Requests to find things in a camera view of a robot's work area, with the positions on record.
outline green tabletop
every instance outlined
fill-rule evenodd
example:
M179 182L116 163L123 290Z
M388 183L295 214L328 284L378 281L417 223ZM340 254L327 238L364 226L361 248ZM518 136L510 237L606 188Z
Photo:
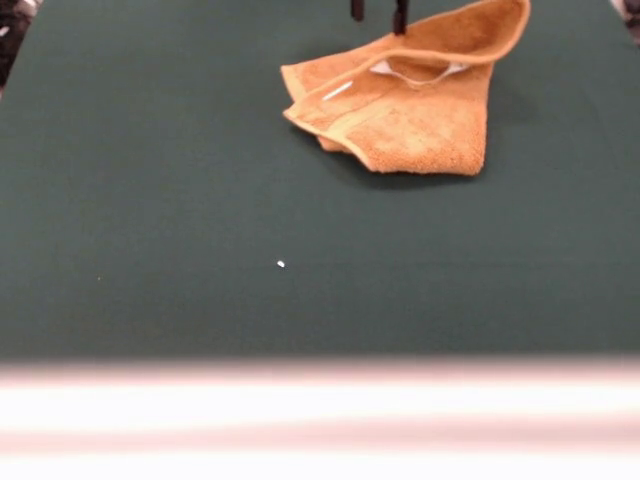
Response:
M533 1L463 179L372 174L283 119L280 65L388 33L369 4L45 2L0 104L0 359L639 351L615 12Z

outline terry cloth towel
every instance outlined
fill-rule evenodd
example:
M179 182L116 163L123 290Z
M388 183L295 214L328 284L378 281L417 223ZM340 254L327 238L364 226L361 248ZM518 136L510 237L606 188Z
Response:
M349 52L281 67L284 116L327 151L381 173L476 175L494 63L518 43L530 0L481 0Z

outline dark green cloth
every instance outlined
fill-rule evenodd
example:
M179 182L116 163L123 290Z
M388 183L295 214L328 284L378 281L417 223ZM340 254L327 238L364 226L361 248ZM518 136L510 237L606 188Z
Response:
M368 173L282 118L280 65L387 33L369 3L45 2L0 104L0 358L640 350L615 12L534 0L462 179Z

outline towel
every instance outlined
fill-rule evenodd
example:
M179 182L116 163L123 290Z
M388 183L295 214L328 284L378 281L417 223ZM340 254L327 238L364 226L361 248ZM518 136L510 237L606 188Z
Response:
M480 0L344 53L281 67L286 119L372 172L473 176L484 166L494 64L530 0Z

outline towel tag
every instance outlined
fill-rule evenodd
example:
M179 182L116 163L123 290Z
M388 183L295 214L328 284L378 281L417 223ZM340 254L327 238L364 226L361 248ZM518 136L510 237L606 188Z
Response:
M405 82L407 82L410 87L416 88L416 87L422 87L424 85L432 85L434 83L439 82L443 78L448 77L449 75L453 75L458 72L463 72L468 68L469 68L469 65L465 65L463 63L451 63L447 67L447 69L444 72L442 72L440 75L438 75L436 78L432 80L425 80L425 81L413 80L409 77L402 75L401 73L396 72L395 70L393 70L393 68L391 68L391 65L389 65L389 62L387 60L383 60L380 63L375 64L373 67L369 69L369 71L373 73L378 73L380 75L391 75L393 77L400 78L401 80L404 80Z
M339 93L342 93L342 92L344 92L346 89L350 88L350 87L351 87L351 85L353 85L353 80L352 80L352 81L350 81L350 82L345 83L344 85L341 85L340 87L336 88L336 89L335 89L335 90L333 90L332 92L327 93L324 97L322 97L322 100L323 100L323 101L326 101L326 100L330 100L330 99L332 99L333 97L335 97L335 96L336 96L336 95L338 95Z

